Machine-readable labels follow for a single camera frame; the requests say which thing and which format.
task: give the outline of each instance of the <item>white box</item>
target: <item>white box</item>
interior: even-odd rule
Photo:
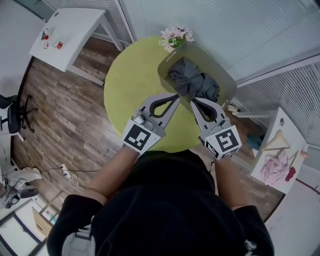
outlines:
[[[241,148],[242,143],[235,125],[205,138],[204,146],[217,159],[232,156]]]
[[[138,124],[131,119],[128,120],[122,134],[123,144],[141,155],[156,144],[161,138],[162,137],[145,128],[142,124]]]

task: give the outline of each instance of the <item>gray cloth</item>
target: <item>gray cloth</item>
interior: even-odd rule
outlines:
[[[198,97],[217,102],[220,90],[218,84],[188,58],[178,60],[169,70],[169,76],[174,80],[174,87],[180,95],[189,94],[191,99]]]

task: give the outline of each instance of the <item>black shirt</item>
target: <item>black shirt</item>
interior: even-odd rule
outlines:
[[[190,151],[144,154],[104,206],[69,195],[48,237],[49,255],[61,255],[65,238],[90,223],[99,256],[244,256],[249,247],[255,248],[252,255],[274,255],[257,208],[227,207],[215,195],[203,162]]]

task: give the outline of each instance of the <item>power strip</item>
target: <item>power strip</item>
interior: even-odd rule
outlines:
[[[71,173],[68,171],[66,165],[63,163],[61,164],[60,168],[62,169],[62,175],[67,179],[71,179]]]

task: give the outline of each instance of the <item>white side table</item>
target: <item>white side table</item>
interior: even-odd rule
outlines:
[[[266,157],[277,156],[278,153],[281,151],[281,149],[279,148],[287,147],[285,141],[282,138],[279,138],[277,140],[274,140],[274,142],[267,147],[268,149],[279,150],[264,150],[265,146],[276,137],[277,133],[279,131],[282,132],[284,139],[290,144],[289,148],[285,149],[285,151],[289,157],[292,157],[289,163],[292,162],[292,166],[295,168],[296,173],[289,181],[283,180],[283,182],[281,182],[280,184],[270,186],[281,191],[284,194],[287,194],[291,189],[295,179],[297,178],[304,161],[304,157],[300,155],[300,152],[307,152],[308,149],[308,145],[305,138],[302,136],[295,124],[280,107],[278,107],[277,110],[272,111],[236,113],[235,116],[238,118],[271,119],[261,147],[254,159],[254,163],[252,164],[251,176],[260,181],[263,181],[261,176],[261,169],[263,168],[266,162]]]
[[[52,38],[56,37],[63,42],[62,48],[42,48],[40,41],[43,31],[41,31],[29,53],[63,72],[69,70],[102,86],[103,81],[73,66],[73,63],[99,24],[110,36],[117,49],[119,51],[124,49],[107,21],[105,12],[105,10],[88,8],[57,9],[43,29],[54,27]]]

